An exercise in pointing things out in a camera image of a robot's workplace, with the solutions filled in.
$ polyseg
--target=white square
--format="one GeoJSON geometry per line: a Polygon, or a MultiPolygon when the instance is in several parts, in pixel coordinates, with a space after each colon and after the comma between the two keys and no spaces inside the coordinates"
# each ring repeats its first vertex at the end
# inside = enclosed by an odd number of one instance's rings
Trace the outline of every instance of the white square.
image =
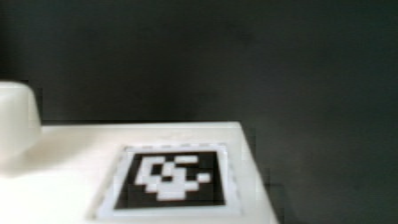
{"type": "Polygon", "coordinates": [[[100,219],[242,215],[226,144],[127,147],[112,179],[100,219]]]}

